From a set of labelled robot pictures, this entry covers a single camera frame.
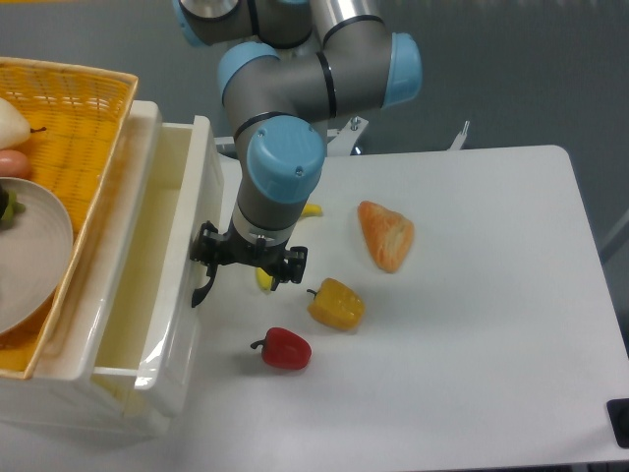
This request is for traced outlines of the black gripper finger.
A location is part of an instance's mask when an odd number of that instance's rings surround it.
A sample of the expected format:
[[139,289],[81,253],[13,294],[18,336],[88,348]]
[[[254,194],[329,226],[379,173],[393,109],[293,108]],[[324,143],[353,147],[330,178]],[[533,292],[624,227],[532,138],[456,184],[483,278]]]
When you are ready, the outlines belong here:
[[302,282],[308,260],[308,248],[305,246],[293,246],[284,248],[273,263],[269,266],[269,275],[272,278],[271,291],[275,291],[280,284]]
[[213,281],[218,270],[216,236],[218,229],[208,220],[204,222],[194,238],[190,250],[190,259],[206,267],[206,276]]

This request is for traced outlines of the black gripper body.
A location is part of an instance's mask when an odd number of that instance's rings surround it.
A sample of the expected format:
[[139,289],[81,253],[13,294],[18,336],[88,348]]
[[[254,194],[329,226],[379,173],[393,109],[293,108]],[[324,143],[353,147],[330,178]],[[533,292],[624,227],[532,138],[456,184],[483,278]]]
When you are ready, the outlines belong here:
[[216,262],[222,266],[240,264],[261,267],[269,275],[281,275],[286,268],[286,242],[272,246],[268,241],[250,242],[231,228],[218,243]]

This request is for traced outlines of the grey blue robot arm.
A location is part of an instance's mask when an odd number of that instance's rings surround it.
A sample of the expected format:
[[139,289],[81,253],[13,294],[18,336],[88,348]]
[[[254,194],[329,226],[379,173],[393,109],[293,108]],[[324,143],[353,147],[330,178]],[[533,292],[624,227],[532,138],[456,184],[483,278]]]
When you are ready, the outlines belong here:
[[373,1],[177,1],[188,42],[229,42],[217,67],[242,180],[228,230],[204,223],[191,259],[302,280],[308,251],[290,247],[321,176],[316,125],[414,99],[423,81],[416,41],[386,27]]

